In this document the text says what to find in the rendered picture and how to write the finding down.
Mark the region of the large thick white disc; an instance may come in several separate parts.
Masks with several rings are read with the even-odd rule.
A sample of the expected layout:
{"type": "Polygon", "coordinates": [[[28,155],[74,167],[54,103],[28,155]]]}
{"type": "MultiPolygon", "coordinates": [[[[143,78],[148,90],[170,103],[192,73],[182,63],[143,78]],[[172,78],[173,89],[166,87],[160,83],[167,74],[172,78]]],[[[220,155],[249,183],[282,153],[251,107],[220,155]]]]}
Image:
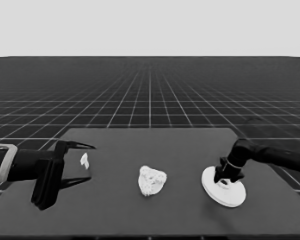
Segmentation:
{"type": "Polygon", "coordinates": [[[209,166],[202,172],[201,184],[207,195],[224,207],[241,206],[247,196],[244,184],[240,180],[232,183],[229,179],[220,179],[214,182],[215,173],[215,166],[209,166]]]}

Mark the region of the small white T-shaped piece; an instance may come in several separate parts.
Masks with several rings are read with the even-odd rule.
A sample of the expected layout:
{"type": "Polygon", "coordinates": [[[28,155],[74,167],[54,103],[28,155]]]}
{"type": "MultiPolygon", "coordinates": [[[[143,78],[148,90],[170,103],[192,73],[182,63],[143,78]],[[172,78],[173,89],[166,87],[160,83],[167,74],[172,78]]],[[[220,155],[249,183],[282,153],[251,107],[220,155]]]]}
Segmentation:
{"type": "Polygon", "coordinates": [[[89,161],[88,161],[88,154],[84,153],[80,159],[80,164],[84,166],[86,169],[90,167],[89,161]]]}

